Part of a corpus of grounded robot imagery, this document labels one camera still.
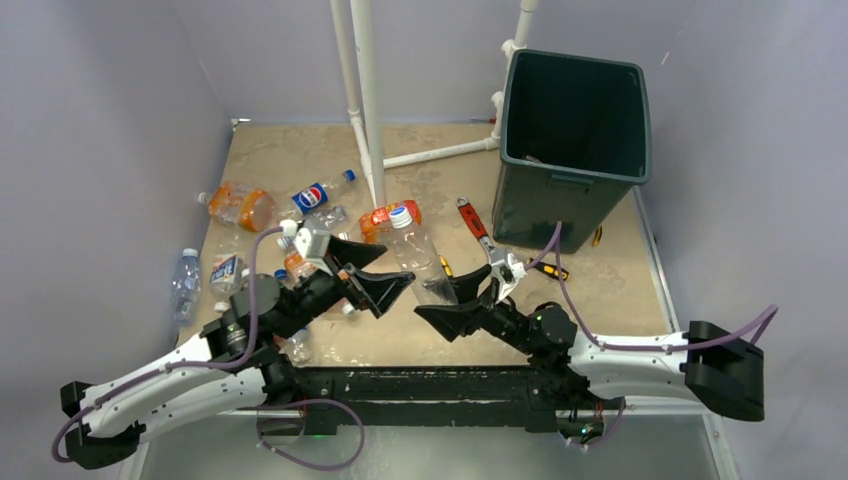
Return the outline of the large clear crushed bottle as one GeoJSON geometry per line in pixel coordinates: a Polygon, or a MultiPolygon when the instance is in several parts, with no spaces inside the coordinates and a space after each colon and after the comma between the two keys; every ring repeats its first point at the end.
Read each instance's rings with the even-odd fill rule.
{"type": "Polygon", "coordinates": [[[396,207],[389,212],[392,227],[390,249],[403,271],[412,272],[412,291],[420,305],[457,305],[458,299],[443,270],[440,256],[426,231],[415,222],[410,210],[396,207]]]}

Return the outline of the red label squat bottle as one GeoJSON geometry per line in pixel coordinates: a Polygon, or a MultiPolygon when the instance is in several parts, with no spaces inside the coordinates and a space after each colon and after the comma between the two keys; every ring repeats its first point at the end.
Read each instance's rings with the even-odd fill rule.
{"type": "Polygon", "coordinates": [[[364,242],[367,244],[377,244],[381,236],[385,236],[391,232],[393,227],[389,214],[400,207],[405,207],[412,215],[414,221],[417,224],[421,224],[421,211],[414,200],[407,199],[401,202],[391,203],[377,208],[370,213],[363,214],[359,218],[358,226],[364,242]]]}

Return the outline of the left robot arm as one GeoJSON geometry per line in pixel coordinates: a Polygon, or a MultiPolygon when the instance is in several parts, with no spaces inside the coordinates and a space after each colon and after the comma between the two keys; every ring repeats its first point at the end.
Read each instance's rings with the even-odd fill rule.
{"type": "Polygon", "coordinates": [[[406,271],[365,271],[386,251],[328,236],[320,257],[324,269],[299,284],[288,287],[252,271],[229,308],[170,353],[99,385],[66,384],[60,398],[68,421],[52,442],[52,456],[99,469],[174,427],[239,408],[289,407],[299,395],[298,373],[276,340],[343,299],[384,315],[415,280],[406,271]]]}

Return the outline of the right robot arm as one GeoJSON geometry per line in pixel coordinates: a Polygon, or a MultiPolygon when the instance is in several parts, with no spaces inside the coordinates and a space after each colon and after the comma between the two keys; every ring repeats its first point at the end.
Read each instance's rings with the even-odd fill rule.
{"type": "Polygon", "coordinates": [[[524,314],[510,297],[498,297],[499,280],[479,291],[488,272],[451,279],[466,302],[418,305],[415,312],[449,342],[483,330],[526,355],[534,396],[568,408],[667,397],[698,401],[733,420],[764,419],[764,352],[753,343],[706,321],[655,337],[591,337],[556,302],[524,314]]]}

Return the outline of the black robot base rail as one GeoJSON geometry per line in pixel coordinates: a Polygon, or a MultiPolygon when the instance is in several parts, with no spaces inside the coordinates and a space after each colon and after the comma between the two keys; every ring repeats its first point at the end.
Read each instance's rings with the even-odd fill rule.
{"type": "Polygon", "coordinates": [[[581,411],[618,410],[588,382],[529,366],[303,367],[274,374],[263,410],[300,414],[308,435],[342,425],[511,427],[581,435],[581,411]]]}

